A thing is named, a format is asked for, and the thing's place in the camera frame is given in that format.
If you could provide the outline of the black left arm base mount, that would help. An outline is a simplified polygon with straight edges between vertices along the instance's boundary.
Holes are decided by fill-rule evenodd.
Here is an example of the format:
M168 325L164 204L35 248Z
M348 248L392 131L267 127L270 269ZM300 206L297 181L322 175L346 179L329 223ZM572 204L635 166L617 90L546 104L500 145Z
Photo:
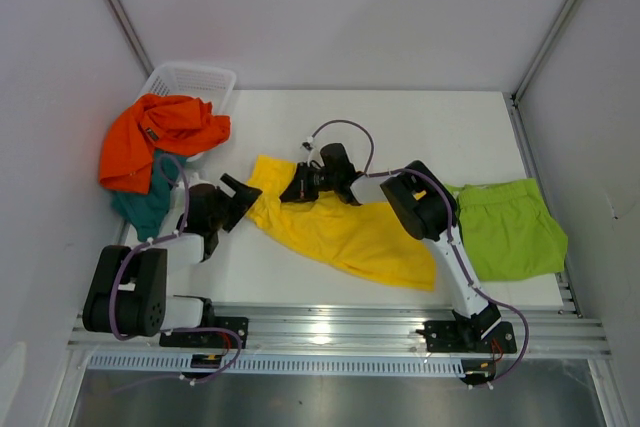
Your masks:
M186 332L163 333L159 344L166 348L241 349L246 347L249 333L247 317L216 317L202 327Z

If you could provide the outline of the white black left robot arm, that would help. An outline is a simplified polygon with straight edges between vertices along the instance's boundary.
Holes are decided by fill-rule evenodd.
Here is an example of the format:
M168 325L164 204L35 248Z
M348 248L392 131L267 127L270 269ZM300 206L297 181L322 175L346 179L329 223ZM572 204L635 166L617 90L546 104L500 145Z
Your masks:
M180 182L175 204L183 208L173 230L131 247L108 245L99 256L82 310L85 330L119 340L181 331L197 347L216 337L208 298L170 294L170 275L209 260L219 233L231 232L262 196L262 190L228 174L214 185L197 176Z

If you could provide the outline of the lime green shorts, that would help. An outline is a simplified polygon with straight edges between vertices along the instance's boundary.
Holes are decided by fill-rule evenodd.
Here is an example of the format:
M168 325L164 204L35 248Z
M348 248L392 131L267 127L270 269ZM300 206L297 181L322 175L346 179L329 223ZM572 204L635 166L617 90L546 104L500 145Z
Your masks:
M522 281L564 270L568 237L534 179L448 190L457 201L463 244L481 281Z

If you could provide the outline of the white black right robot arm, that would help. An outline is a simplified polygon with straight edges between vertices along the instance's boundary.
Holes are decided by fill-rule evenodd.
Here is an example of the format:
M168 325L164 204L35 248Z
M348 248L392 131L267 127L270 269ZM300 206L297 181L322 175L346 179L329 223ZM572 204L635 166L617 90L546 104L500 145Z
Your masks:
M428 247L444 268L458 342L472 351L489 343L501 313L481 292L463 246L456 201L444 184L419 160L383 173L359 171L341 143L324 146L320 157L321 163L297 164L280 200L313 202L320 193L332 192L352 206L387 202L408 235Z

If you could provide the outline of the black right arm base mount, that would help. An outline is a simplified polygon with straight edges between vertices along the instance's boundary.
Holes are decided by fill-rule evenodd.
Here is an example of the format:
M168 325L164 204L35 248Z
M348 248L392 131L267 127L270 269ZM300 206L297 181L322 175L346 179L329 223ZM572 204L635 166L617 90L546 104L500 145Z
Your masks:
M454 320L426 321L415 330L426 342L431 353L505 353L515 354L517 343L511 323L502 321L485 337L474 333L463 334L461 325Z

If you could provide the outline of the yellow shorts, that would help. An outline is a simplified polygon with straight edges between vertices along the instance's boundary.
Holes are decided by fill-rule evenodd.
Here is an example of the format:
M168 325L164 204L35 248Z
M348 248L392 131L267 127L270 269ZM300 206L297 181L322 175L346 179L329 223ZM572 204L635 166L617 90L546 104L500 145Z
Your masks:
M436 262L387 203L351 206L324 192L311 203L283 203L295 164L257 157L248 185L262 191L248 217L290 250L350 275L387 286L432 291Z

